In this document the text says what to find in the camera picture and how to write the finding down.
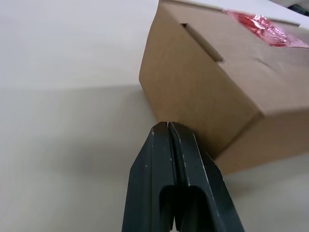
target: white table surface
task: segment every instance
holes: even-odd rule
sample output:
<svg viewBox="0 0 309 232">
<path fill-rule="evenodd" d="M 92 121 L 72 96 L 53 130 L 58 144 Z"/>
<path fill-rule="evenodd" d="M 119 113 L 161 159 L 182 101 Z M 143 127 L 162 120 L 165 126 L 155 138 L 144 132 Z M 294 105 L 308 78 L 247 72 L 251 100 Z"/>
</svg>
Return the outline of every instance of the white table surface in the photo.
<svg viewBox="0 0 309 232">
<path fill-rule="evenodd" d="M 205 2 L 308 23 L 264 0 Z M 155 124 L 138 73 L 156 7 L 0 2 L 0 232 L 121 230 L 129 168 Z M 308 164 L 225 177 L 247 231 L 308 231 Z"/>
</svg>

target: box flap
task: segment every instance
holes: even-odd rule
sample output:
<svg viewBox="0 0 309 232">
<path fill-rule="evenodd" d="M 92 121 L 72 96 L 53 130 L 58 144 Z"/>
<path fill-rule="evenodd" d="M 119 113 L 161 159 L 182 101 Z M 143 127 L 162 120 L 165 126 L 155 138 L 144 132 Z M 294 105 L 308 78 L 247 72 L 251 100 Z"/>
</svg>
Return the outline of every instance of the box flap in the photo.
<svg viewBox="0 0 309 232">
<path fill-rule="evenodd" d="M 223 61 L 218 65 L 264 114 L 309 108 L 309 49 L 272 47 L 231 16 L 217 9 L 165 1 L 180 23 L 211 44 Z M 286 32 L 309 43 L 309 32 L 278 23 Z"/>
</svg>

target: cardboard box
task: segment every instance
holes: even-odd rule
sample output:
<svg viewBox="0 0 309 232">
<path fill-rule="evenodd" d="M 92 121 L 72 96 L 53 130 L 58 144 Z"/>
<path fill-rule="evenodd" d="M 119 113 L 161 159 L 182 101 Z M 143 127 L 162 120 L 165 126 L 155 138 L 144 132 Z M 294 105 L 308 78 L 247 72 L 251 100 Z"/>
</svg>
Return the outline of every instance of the cardboard box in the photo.
<svg viewBox="0 0 309 232">
<path fill-rule="evenodd" d="M 161 1 L 140 84 L 156 119 L 192 128 L 224 174 L 309 149 L 309 49 L 269 46 L 221 10 Z"/>
</svg>

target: brown cardboard box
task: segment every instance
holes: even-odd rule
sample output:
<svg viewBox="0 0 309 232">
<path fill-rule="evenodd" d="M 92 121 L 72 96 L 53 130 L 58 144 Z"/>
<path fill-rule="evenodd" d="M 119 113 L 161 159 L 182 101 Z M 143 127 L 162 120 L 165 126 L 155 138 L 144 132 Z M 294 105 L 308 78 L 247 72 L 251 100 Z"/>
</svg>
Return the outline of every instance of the brown cardboard box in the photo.
<svg viewBox="0 0 309 232">
<path fill-rule="evenodd" d="M 269 46 L 220 10 L 161 1 L 140 84 L 156 119 L 192 128 L 224 174 L 309 149 L 309 49 Z"/>
</svg>

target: red plastic wrap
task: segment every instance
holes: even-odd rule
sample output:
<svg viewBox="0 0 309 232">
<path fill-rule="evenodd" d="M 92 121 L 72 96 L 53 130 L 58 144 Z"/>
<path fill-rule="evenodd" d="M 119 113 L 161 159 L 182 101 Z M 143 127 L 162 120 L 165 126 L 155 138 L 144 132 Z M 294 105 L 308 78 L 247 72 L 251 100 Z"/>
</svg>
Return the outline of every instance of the red plastic wrap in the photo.
<svg viewBox="0 0 309 232">
<path fill-rule="evenodd" d="M 285 33 L 283 30 L 275 26 L 269 19 L 262 15 L 243 14 L 229 10 L 223 10 L 223 12 L 226 12 L 232 16 L 246 29 L 251 31 L 270 46 L 309 48 L 308 44 L 304 43 L 289 33 Z"/>
</svg>

